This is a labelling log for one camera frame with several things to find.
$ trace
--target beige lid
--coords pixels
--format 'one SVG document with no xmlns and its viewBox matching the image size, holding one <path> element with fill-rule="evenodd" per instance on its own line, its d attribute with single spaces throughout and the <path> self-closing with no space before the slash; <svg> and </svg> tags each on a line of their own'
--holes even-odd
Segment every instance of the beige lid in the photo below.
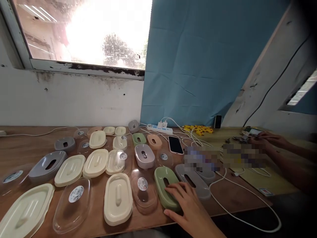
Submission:
<svg viewBox="0 0 317 238">
<path fill-rule="evenodd" d="M 125 127 L 117 127 L 115 130 L 115 135 L 116 136 L 123 136 L 126 133 L 126 128 Z"/>
<path fill-rule="evenodd" d="M 97 149 L 106 144 L 106 133 L 104 131 L 95 131 L 91 134 L 89 140 L 89 147 Z"/>
<path fill-rule="evenodd" d="M 109 152 L 106 173 L 109 175 L 121 173 L 124 170 L 127 154 L 123 150 L 111 150 Z"/>
<path fill-rule="evenodd" d="M 106 135 L 113 135 L 115 133 L 114 127 L 105 127 L 103 131 L 106 133 Z"/>
<path fill-rule="evenodd" d="M 117 136 L 113 139 L 112 148 L 125 150 L 128 147 L 126 136 Z"/>
<path fill-rule="evenodd" d="M 84 165 L 83 176 L 94 178 L 101 175 L 106 170 L 108 154 L 106 149 L 98 149 L 92 152 Z"/>
<path fill-rule="evenodd" d="M 83 155 L 74 155 L 66 159 L 55 176 L 55 186 L 63 187 L 76 182 L 82 175 L 85 160 Z"/>
<path fill-rule="evenodd" d="M 22 194 L 0 222 L 0 238 L 32 237 L 44 222 L 54 190 L 46 183 Z"/>
<path fill-rule="evenodd" d="M 119 173 L 112 175 L 106 185 L 104 218 L 108 225 L 126 222 L 132 214 L 133 199 L 129 177 Z"/>
</svg>

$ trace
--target window frame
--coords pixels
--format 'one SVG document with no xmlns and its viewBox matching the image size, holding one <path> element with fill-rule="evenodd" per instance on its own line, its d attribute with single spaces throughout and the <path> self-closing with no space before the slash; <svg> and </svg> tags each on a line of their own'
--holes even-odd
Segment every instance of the window frame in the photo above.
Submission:
<svg viewBox="0 0 317 238">
<path fill-rule="evenodd" d="M 73 74 L 108 76 L 119 79 L 144 81 L 145 70 L 104 65 L 93 65 L 56 60 L 34 59 L 27 46 L 22 27 L 12 0 L 0 0 L 0 11 L 11 34 L 21 62 L 26 70 L 42 70 Z"/>
</svg>

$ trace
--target phone screen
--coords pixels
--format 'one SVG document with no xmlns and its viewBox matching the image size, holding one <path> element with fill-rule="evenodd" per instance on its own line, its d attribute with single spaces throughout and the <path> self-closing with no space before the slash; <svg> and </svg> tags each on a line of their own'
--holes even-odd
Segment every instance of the phone screen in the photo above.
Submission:
<svg viewBox="0 0 317 238">
<path fill-rule="evenodd" d="M 168 143 L 172 152 L 184 154 L 181 142 L 177 137 L 168 137 Z"/>
</svg>

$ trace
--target window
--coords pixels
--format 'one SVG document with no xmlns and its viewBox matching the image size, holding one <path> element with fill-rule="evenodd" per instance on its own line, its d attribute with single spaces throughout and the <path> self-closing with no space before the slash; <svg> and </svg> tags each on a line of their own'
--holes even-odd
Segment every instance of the window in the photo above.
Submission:
<svg viewBox="0 0 317 238">
<path fill-rule="evenodd" d="M 26 69 L 144 76 L 151 0 L 0 4 Z"/>
</svg>

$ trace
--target black cable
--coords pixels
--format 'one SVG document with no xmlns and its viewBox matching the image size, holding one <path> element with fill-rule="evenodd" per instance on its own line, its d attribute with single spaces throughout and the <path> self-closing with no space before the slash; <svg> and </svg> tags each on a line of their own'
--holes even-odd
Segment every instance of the black cable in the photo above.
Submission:
<svg viewBox="0 0 317 238">
<path fill-rule="evenodd" d="M 278 77 L 278 79 L 275 81 L 275 83 L 273 83 L 273 85 L 269 88 L 269 90 L 266 92 L 266 94 L 264 95 L 264 98 L 262 99 L 262 102 L 260 103 L 260 105 L 258 106 L 258 108 L 251 114 L 251 116 L 249 116 L 249 118 L 245 121 L 245 123 L 243 124 L 243 127 L 245 126 L 245 124 L 247 124 L 248 120 L 253 116 L 254 113 L 256 113 L 256 111 L 260 108 L 260 106 L 262 105 L 265 97 L 267 96 L 267 94 L 269 93 L 269 91 L 273 88 L 273 86 L 279 81 L 279 79 L 282 77 L 282 75 L 284 74 L 285 70 L 287 69 L 287 67 L 290 65 L 292 59 L 294 58 L 294 56 L 296 55 L 297 51 L 299 51 L 299 49 L 303 46 L 303 44 L 305 44 L 305 42 L 309 39 L 310 34 L 308 35 L 308 37 L 304 40 L 303 43 L 300 44 L 300 46 L 297 48 L 297 50 L 295 51 L 295 53 L 293 54 L 293 56 L 291 57 L 291 59 L 288 61 L 288 64 L 286 65 L 285 69 L 283 70 L 283 72 L 281 73 L 281 75 Z"/>
</svg>

